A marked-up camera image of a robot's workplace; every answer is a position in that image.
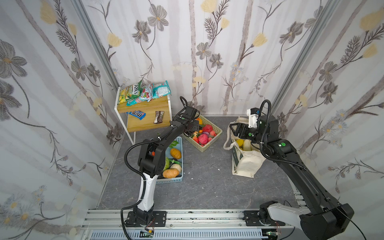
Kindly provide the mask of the yellow mango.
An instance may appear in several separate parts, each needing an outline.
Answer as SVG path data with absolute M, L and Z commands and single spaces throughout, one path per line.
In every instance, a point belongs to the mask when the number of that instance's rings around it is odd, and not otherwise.
M 239 148 L 242 148 L 244 145 L 244 140 L 243 139 L 238 139 L 236 140 L 236 143 L 238 144 Z

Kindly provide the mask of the white radish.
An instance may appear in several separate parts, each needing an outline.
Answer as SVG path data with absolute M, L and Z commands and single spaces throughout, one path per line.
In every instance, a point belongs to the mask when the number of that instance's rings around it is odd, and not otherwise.
M 243 150 L 244 151 L 251 151 L 252 150 L 252 143 L 250 140 L 244 140 Z

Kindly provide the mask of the cream canvas grocery bag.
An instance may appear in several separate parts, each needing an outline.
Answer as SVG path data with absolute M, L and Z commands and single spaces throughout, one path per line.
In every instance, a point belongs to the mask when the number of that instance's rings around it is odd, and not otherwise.
M 254 175 L 261 168 L 263 162 L 266 160 L 258 147 L 252 146 L 251 151 L 244 151 L 243 147 L 239 148 L 236 140 L 240 138 L 235 137 L 227 128 L 227 139 L 224 143 L 223 149 L 230 151 L 232 156 L 232 174 L 235 176 L 254 178 Z

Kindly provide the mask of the light blue vegetable basket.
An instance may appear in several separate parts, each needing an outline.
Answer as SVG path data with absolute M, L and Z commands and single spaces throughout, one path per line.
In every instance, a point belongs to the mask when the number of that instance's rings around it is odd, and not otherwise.
M 182 152 L 183 146 L 182 146 L 182 139 L 181 137 L 177 137 L 174 141 L 178 141 L 179 144 L 175 146 L 174 148 L 180 150 Z M 170 160 L 170 168 L 169 169 L 178 169 L 180 171 L 180 174 L 176 178 L 172 179 L 166 179 L 163 177 L 163 171 L 161 172 L 160 175 L 157 175 L 157 182 L 158 183 L 171 183 L 171 182 L 181 182 L 183 178 L 183 154 L 182 158 L 179 160 L 173 159 L 173 157 L 170 154 L 171 148 L 167 147 L 165 150 L 165 158 L 169 158 Z

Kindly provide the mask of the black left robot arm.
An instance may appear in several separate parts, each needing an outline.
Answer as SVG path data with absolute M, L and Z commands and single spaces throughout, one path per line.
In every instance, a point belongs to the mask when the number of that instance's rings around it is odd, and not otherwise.
M 199 122 L 197 118 L 200 111 L 188 105 L 184 97 L 180 97 L 183 109 L 170 121 L 166 130 L 156 138 L 144 140 L 128 148 L 124 154 L 125 165 L 141 177 L 140 195 L 138 201 L 129 207 L 121 209 L 122 224 L 128 226 L 128 220 L 124 219 L 124 211 L 132 209 L 135 223 L 148 226 L 153 221 L 154 193 L 159 175 L 164 171 L 166 165 L 166 150 L 171 143 L 180 135 L 197 131 Z M 132 167 L 128 161 L 128 154 L 134 148 L 139 147 L 138 169 Z

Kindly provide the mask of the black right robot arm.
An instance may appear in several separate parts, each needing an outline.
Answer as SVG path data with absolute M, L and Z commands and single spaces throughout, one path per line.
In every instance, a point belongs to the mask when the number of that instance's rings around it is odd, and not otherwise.
M 294 146 L 280 138 L 279 121 L 271 115 L 271 108 L 267 108 L 265 115 L 262 113 L 265 104 L 271 102 L 264 100 L 259 108 L 250 110 L 247 124 L 231 123 L 229 134 L 258 144 L 262 156 L 287 174 L 303 196 L 308 210 L 269 201 L 260 205 L 260 224 L 269 226 L 282 222 L 302 230 L 310 240 L 328 240 L 343 233 L 352 223 L 354 210 L 333 197 L 305 166 Z

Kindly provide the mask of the teal snack bag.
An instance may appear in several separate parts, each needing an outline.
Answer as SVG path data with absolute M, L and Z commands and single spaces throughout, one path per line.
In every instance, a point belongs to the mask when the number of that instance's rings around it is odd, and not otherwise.
M 159 99 L 159 98 L 168 96 L 171 93 L 172 92 L 171 92 L 169 83 L 168 81 L 165 81 L 164 83 L 154 85 L 153 99 Z

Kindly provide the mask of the red pink snack bag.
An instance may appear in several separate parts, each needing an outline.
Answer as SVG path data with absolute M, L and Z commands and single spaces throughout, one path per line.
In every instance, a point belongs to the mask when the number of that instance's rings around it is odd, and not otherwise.
M 143 102 L 150 102 L 153 99 L 154 85 L 144 85 L 140 90 L 140 95 L 137 98 L 131 98 L 127 101 L 126 106 L 133 106 Z

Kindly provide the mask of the green chips bag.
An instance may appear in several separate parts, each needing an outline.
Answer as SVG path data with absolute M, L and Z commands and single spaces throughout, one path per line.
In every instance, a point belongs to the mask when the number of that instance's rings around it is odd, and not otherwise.
M 118 103 L 122 104 L 129 100 L 138 98 L 142 92 L 142 81 L 139 81 L 136 84 L 127 86 L 126 88 L 120 90 Z

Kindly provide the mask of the green plastic fruit basket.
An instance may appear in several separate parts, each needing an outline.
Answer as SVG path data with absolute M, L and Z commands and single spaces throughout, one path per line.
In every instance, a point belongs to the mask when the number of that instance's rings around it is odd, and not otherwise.
M 204 116 L 197 117 L 199 128 L 183 134 L 182 137 L 190 142 L 201 153 L 207 150 L 222 134 L 222 130 Z

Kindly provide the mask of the green leafy spinach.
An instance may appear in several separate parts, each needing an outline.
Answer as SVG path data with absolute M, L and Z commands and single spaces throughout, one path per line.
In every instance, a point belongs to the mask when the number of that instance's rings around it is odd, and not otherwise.
M 178 141 L 173 141 L 170 145 L 169 145 L 169 148 L 174 148 L 175 146 L 177 146 L 179 144 Z

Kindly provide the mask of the orange round fruit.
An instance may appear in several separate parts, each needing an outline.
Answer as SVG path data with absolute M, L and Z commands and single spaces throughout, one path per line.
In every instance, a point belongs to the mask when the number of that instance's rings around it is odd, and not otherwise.
M 170 150 L 170 154 L 173 157 L 173 159 L 179 160 L 182 158 L 182 152 L 176 148 L 172 148 Z

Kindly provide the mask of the brown chocolate bar wrapper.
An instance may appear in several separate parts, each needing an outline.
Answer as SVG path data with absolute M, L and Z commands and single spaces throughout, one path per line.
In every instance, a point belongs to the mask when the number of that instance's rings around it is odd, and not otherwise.
M 154 124 L 161 124 L 163 122 L 164 111 L 156 111 Z

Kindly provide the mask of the white wooden two-tier shelf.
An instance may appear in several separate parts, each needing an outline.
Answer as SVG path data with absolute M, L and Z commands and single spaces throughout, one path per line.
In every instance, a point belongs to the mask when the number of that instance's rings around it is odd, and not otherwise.
M 121 87 L 118 87 L 114 110 L 126 135 L 133 145 L 136 143 L 137 132 L 164 128 L 170 124 L 170 121 L 173 119 L 170 96 L 165 96 L 150 102 L 141 102 L 133 106 L 127 106 L 126 104 L 119 103 L 120 90 Z M 128 114 L 128 112 L 133 111 L 141 111 L 146 115 L 140 120 L 139 118 Z M 157 111 L 164 112 L 163 122 L 160 124 L 154 123 Z

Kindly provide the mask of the green cabbage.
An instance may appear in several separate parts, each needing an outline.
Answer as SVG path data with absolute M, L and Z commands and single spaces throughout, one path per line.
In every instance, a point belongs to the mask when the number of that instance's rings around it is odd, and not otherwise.
M 170 168 L 170 160 L 169 160 L 169 158 L 166 158 L 163 171 L 168 170 L 169 168 Z

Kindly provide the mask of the blue candy packet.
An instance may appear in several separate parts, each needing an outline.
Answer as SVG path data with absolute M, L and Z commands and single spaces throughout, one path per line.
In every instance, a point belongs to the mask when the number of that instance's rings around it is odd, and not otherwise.
M 138 118 L 139 120 L 143 120 L 146 117 L 146 113 L 142 111 L 133 111 L 133 112 L 127 112 L 129 116 L 133 116 Z

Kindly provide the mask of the beige potato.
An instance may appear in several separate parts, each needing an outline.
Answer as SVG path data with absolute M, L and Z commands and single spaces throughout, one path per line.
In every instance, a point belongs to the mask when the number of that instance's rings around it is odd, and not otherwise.
M 178 169 L 167 169 L 163 171 L 163 177 L 166 179 L 176 178 L 180 174 Z

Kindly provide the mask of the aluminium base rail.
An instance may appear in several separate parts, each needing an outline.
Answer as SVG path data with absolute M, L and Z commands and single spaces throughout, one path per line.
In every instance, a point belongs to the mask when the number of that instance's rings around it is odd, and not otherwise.
M 125 229 L 119 210 L 90 210 L 80 229 L 80 240 L 306 240 L 302 230 L 284 222 L 263 225 L 259 211 L 159 210 L 148 226 L 130 211 Z

